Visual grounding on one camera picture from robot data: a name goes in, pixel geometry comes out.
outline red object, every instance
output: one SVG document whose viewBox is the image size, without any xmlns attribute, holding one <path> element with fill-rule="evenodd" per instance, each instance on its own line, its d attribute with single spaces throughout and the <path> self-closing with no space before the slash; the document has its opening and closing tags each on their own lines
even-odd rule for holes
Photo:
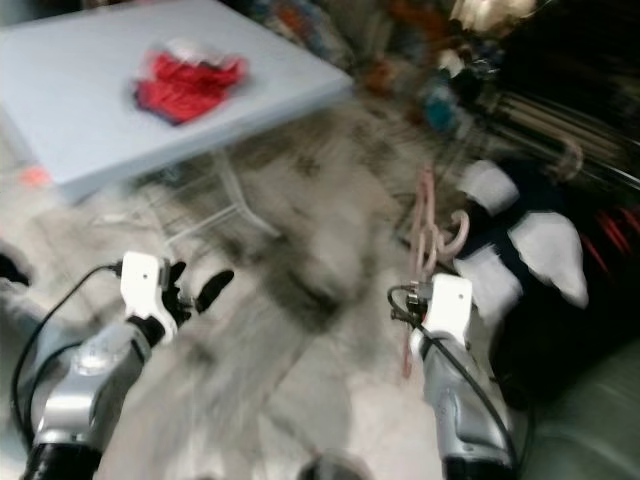
<svg viewBox="0 0 640 480">
<path fill-rule="evenodd" d="M 151 79 L 139 80 L 135 98 L 138 107 L 172 125 L 188 122 L 223 102 L 227 90 L 246 75 L 243 59 L 229 59 L 224 65 L 182 62 L 167 52 L 152 58 Z"/>
</svg>

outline table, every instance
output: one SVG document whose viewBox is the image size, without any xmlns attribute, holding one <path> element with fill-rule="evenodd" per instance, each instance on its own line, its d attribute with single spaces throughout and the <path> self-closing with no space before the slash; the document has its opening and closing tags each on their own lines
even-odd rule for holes
<svg viewBox="0 0 640 480">
<path fill-rule="evenodd" d="M 250 69 L 225 104 L 179 127 L 138 111 L 131 97 L 145 52 L 175 38 L 239 54 Z M 342 71 L 214 0 L 125 4 L 12 27 L 0 33 L 0 71 L 0 128 L 69 202 L 223 149 L 345 98 L 352 86 Z M 276 234 L 219 158 L 232 206 L 205 223 L 241 213 Z"/>
</svg>

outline floor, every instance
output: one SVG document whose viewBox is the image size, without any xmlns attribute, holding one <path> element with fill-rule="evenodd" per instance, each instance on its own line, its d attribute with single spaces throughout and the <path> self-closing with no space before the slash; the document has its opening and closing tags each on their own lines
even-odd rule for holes
<svg viewBox="0 0 640 480">
<path fill-rule="evenodd" d="M 438 148 L 401 112 L 360 97 L 230 152 L 249 203 L 284 240 L 234 218 L 167 246 L 224 202 L 208 156 L 70 207 L 48 185 L 20 182 L 22 166 L 2 145 L 0 234 L 36 270 L 28 292 L 2 294 L 10 312 L 2 363 L 16 353 L 10 339 L 32 328 L 24 312 L 50 307 L 86 270 L 126 250 L 186 260 L 193 291 L 234 268 L 211 311 L 154 353 L 97 478 L 295 479 L 326 452 L 357 459 L 371 479 L 441 478 L 422 373 L 416 366 L 401 377 L 405 330 L 389 320 L 385 298 L 406 272 L 394 222 L 416 168 L 438 167 Z M 48 330 L 40 358 L 121 315 L 115 280 L 97 278 Z M 4 403 L 7 369 L 1 382 Z M 4 407 L 0 428 L 0 478 L 12 480 L 23 456 Z"/>
</svg>

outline black cable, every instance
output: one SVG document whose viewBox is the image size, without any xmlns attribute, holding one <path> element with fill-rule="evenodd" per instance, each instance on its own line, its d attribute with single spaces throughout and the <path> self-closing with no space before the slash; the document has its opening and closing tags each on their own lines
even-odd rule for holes
<svg viewBox="0 0 640 480">
<path fill-rule="evenodd" d="M 20 405 L 18 403 L 18 387 L 19 387 L 19 382 L 20 382 L 20 374 L 22 373 L 22 368 L 24 367 L 24 362 L 26 361 L 27 356 L 29 355 L 29 351 L 31 350 L 31 347 L 33 347 L 33 345 L 36 343 L 36 340 L 38 339 L 38 336 L 40 335 L 40 332 L 45 327 L 45 325 L 49 322 L 49 320 L 51 320 L 51 318 L 56 314 L 56 312 L 58 310 L 60 310 L 60 308 L 67 302 L 67 300 L 69 300 L 69 298 L 71 298 L 71 296 L 73 294 L 75 294 L 78 291 L 78 289 L 90 277 L 92 277 L 94 274 L 96 274 L 99 271 L 102 271 L 102 270 L 115 271 L 116 268 L 117 267 L 114 266 L 114 265 L 100 265 L 100 266 L 95 267 L 94 269 L 90 270 L 84 277 L 82 277 L 82 279 L 80 279 L 80 281 L 71 290 L 69 290 L 69 292 L 62 298 L 62 300 L 60 300 L 44 316 L 44 318 L 42 319 L 42 322 L 40 322 L 40 324 L 36 327 L 34 332 L 31 334 L 31 336 L 27 340 L 26 345 L 22 349 L 22 352 L 20 353 L 20 356 L 18 357 L 18 361 L 16 363 L 15 369 L 13 370 L 13 375 L 11 377 L 10 405 L 11 405 L 11 415 L 13 417 L 13 421 L 16 424 L 16 427 L 18 428 L 18 432 L 20 433 L 20 435 L 22 437 L 22 440 L 23 440 L 23 442 L 25 444 L 25 447 L 27 449 L 31 448 L 31 443 L 29 443 L 29 437 L 27 435 L 27 432 L 25 430 L 24 423 L 23 423 L 23 418 L 24 417 L 23 417 L 23 414 L 22 414 L 22 412 L 20 410 Z"/>
<path fill-rule="evenodd" d="M 35 437 L 35 433 L 33 431 L 33 423 L 31 421 L 31 409 L 33 407 L 33 398 L 35 397 L 36 389 L 38 388 L 38 385 L 40 384 L 42 377 L 44 377 L 44 374 L 46 373 L 47 368 L 49 368 L 49 366 L 53 363 L 54 360 L 56 360 L 60 355 L 62 355 L 67 350 L 79 347 L 80 345 L 82 345 L 82 342 L 74 342 L 74 343 L 70 343 L 69 345 L 65 345 L 64 347 L 60 347 L 59 349 L 51 353 L 42 363 L 40 368 L 38 368 L 38 371 L 36 372 L 33 378 L 33 385 L 31 386 L 31 391 L 27 396 L 27 400 L 25 402 L 25 407 L 24 407 L 23 428 L 29 444 L 33 444 L 33 439 Z"/>
<path fill-rule="evenodd" d="M 420 330 L 422 335 L 424 335 L 425 340 L 428 341 L 431 345 L 435 346 L 440 351 L 440 353 L 442 353 L 442 355 L 444 355 L 444 357 L 449 361 L 449 363 L 458 371 L 458 373 L 462 375 L 462 378 L 465 379 L 465 381 L 469 384 L 471 389 L 476 393 L 478 398 L 480 398 L 480 401 L 489 412 L 489 415 L 491 415 L 491 418 L 493 419 L 496 426 L 498 427 L 498 430 L 500 431 L 500 436 L 502 437 L 505 443 L 509 460 L 511 461 L 511 464 L 513 465 L 513 467 L 517 469 L 519 465 L 518 453 L 513 443 L 513 439 L 509 434 L 509 430 L 507 430 L 507 427 L 502 421 L 502 417 L 500 417 L 500 414 L 496 410 L 495 406 L 493 405 L 493 403 L 491 402 L 491 400 L 489 399 L 485 391 L 482 389 L 482 387 L 478 384 L 478 382 L 476 382 L 476 380 L 471 376 L 471 374 L 467 371 L 464 365 L 462 365 L 458 361 L 458 359 L 449 351 L 449 349 L 447 349 L 447 347 L 442 345 L 439 339 L 434 338 L 424 328 L 424 326 L 420 321 L 416 321 L 415 317 L 411 313 L 409 313 L 404 308 L 398 305 L 398 303 L 393 298 L 393 293 L 398 290 L 409 291 L 411 290 L 411 287 L 407 285 L 395 286 L 390 288 L 389 291 L 387 292 L 387 299 L 389 300 L 391 307 L 396 311 L 396 315 L 401 316 L 397 318 L 399 320 L 404 320 L 405 322 L 409 323 L 413 328 Z"/>
</svg>

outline red cloth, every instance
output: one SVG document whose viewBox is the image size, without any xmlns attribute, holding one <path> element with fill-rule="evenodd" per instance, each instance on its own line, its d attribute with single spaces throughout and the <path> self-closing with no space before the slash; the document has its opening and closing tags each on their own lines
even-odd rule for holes
<svg viewBox="0 0 640 480">
<path fill-rule="evenodd" d="M 224 101 L 227 90 L 245 77 L 246 63 L 234 58 L 221 66 L 193 65 L 163 52 L 152 58 L 151 70 L 153 78 L 136 84 L 138 107 L 179 125 Z"/>
</svg>

